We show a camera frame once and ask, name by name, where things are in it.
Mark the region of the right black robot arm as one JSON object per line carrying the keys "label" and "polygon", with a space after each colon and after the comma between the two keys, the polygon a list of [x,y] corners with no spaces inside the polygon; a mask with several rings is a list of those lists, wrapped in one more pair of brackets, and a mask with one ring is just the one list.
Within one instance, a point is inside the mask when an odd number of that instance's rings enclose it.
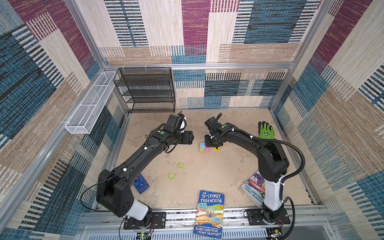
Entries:
{"label": "right black robot arm", "polygon": [[218,148],[229,142],[257,157],[259,174],[265,180],[263,220],[275,223],[284,209],[282,179],[288,172],[289,161],[281,144],[275,140],[273,127],[265,121],[259,122],[259,136],[255,137],[233,124],[222,125],[214,117],[205,121],[205,126],[209,130],[205,135],[207,147]]}

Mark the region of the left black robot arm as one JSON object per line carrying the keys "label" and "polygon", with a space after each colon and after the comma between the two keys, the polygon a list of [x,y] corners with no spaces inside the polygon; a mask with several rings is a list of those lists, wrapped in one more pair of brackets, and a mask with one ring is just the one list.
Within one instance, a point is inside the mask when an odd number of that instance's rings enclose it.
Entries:
{"label": "left black robot arm", "polygon": [[113,170],[99,174],[96,201],[118,217],[129,217],[147,224],[152,220],[152,209],[135,199],[131,186],[158,155],[173,145],[191,145],[192,131],[166,132],[153,130],[141,147]]}

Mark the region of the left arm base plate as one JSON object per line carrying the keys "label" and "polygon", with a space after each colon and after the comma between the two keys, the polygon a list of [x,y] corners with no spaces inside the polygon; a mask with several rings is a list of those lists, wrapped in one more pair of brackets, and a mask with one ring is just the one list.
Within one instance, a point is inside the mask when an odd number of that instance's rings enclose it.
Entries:
{"label": "left arm base plate", "polygon": [[164,229],[166,225],[166,212],[151,212],[142,221],[136,220],[132,217],[124,221],[124,230],[150,230],[150,229]]}

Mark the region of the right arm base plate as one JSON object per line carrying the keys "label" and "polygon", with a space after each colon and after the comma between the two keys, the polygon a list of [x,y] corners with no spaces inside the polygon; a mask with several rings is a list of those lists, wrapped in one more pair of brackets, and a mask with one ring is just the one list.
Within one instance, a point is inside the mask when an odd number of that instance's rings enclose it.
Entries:
{"label": "right arm base plate", "polygon": [[245,217],[250,226],[291,224],[291,219],[284,208],[278,211],[248,209],[245,211]]}

